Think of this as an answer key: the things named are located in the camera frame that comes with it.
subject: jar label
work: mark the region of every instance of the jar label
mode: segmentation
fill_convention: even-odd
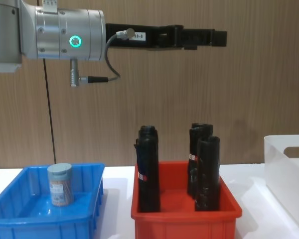
[[[50,192],[52,201],[57,203],[64,203],[64,190],[62,184],[50,184]]]

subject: black tube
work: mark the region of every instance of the black tube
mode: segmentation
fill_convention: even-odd
[[[219,149],[220,139],[211,136],[198,140],[196,211],[219,210]]]
[[[189,130],[189,160],[187,167],[187,193],[193,199],[197,189],[197,143],[198,139],[207,140],[213,134],[212,124],[193,123]]]
[[[158,136],[155,127],[142,126],[136,142],[140,212],[159,212]]]

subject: white table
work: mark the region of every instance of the white table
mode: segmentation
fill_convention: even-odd
[[[0,192],[20,169],[0,169]],[[236,239],[299,239],[299,226],[265,185],[263,164],[221,165],[220,174],[243,209]],[[95,239],[134,239],[134,167],[106,167]]]

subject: white plastic bin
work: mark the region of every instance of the white plastic bin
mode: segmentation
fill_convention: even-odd
[[[299,223],[299,158],[288,158],[284,151],[299,147],[299,135],[265,137],[266,184]]]

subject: black cable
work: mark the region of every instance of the black cable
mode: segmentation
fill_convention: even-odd
[[[113,66],[111,65],[110,61],[109,61],[109,57],[108,57],[108,50],[109,50],[109,47],[111,45],[111,43],[117,39],[117,35],[114,34],[113,36],[110,37],[110,39],[108,40],[108,42],[106,43],[105,45],[105,61],[106,61],[106,64],[108,65],[108,67],[110,68],[110,70],[116,75],[116,77],[113,77],[113,78],[109,78],[109,81],[114,81],[114,80],[117,80],[121,77],[121,75],[113,68]]]
[[[50,102],[49,84],[48,84],[48,77],[47,77],[47,72],[46,72],[45,59],[43,59],[43,68],[44,68],[44,76],[45,76],[46,96],[47,96],[47,99],[48,99],[48,109],[49,109],[49,119],[50,119],[50,129],[51,129],[51,139],[52,139],[52,150],[53,150],[54,163],[56,163],[55,142],[54,142],[54,133],[53,133],[52,113],[51,113],[51,102]]]

